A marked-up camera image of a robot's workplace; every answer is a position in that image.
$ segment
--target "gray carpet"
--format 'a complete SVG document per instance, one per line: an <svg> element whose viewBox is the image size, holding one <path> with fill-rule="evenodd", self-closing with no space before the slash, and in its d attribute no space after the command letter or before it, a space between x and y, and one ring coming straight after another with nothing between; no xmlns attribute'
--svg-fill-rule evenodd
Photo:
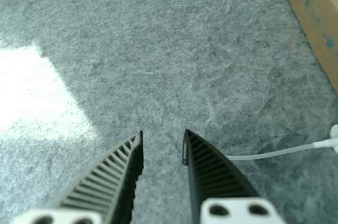
<svg viewBox="0 0 338 224"><path fill-rule="evenodd" d="M0 0L0 219L144 131L133 223L191 223L186 128L225 154L328 137L338 98L287 0ZM331 149L237 162L288 223L336 223Z"/></svg>

